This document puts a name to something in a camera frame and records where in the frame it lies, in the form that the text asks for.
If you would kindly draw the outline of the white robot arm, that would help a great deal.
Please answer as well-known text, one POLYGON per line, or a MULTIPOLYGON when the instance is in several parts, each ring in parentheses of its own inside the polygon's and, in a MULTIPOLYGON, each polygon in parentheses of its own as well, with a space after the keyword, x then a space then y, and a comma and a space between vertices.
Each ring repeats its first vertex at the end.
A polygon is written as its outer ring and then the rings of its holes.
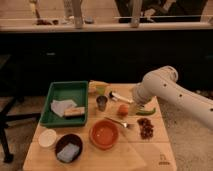
POLYGON ((145 105, 157 96, 186 110, 213 130, 213 100, 179 86, 177 80, 178 72, 174 67, 164 66, 150 71, 132 88, 132 98, 136 104, 145 105))

